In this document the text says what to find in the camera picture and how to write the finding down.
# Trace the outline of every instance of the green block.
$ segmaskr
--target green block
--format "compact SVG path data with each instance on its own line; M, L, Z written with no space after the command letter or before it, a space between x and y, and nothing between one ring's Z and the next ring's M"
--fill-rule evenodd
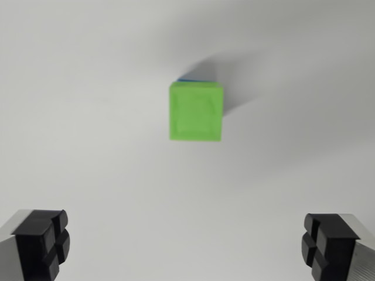
M216 82L174 82L169 89L171 139L220 141L223 94Z

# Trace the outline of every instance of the blue edge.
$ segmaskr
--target blue edge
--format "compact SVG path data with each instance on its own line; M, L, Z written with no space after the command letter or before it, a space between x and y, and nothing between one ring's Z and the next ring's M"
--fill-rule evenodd
M177 82L211 82L211 81L177 79Z

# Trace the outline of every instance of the black gripper pad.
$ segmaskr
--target black gripper pad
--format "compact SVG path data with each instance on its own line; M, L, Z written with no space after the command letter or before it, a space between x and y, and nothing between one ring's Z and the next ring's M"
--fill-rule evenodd
M308 214L302 256L316 281L346 281L359 237L338 214Z
M67 223L64 210L33 210L14 230L24 281L55 280L69 252Z

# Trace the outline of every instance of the white table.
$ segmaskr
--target white table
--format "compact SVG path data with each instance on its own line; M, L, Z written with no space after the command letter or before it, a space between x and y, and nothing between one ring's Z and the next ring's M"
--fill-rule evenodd
M65 209L59 281L312 280L306 213L375 232L374 12L0 0L0 224ZM170 83L212 57L222 142L169 141Z

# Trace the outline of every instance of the white surface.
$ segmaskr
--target white surface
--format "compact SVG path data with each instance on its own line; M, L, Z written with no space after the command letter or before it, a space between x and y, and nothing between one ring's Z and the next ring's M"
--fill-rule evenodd
M375 233L374 12L0 0L0 221L67 211L59 281L312 280L306 213ZM255 57L235 77L252 100L223 141L169 141L170 83L239 52Z

